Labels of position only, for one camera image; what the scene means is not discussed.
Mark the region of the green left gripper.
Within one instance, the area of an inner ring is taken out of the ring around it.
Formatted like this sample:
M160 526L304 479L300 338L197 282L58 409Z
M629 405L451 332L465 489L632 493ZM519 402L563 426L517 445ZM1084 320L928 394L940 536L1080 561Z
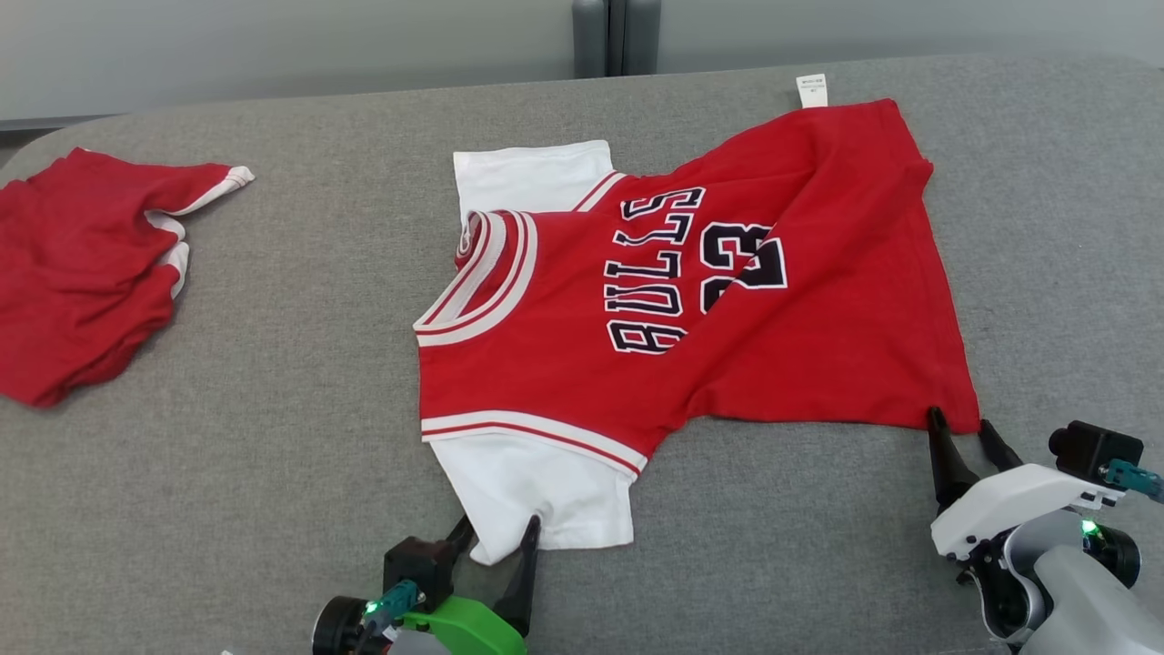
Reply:
M527 654L525 638L535 601L540 532L541 518L533 515L519 541L518 567L506 593L492 608L453 596L432 613L404 615L402 654ZM443 539L443 551L460 557L469 551L476 535L470 518L462 515Z

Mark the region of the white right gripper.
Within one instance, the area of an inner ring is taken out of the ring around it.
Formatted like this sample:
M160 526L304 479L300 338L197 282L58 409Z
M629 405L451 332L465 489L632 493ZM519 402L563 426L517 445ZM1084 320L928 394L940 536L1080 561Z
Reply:
M927 430L934 493L942 511L930 534L942 556L966 560L981 540L998 537L1052 511L1069 506L1103 510L1126 497L1123 490L1024 464L988 419L978 423L978 443L1000 474L978 480L956 448L947 417L939 407L927 410Z

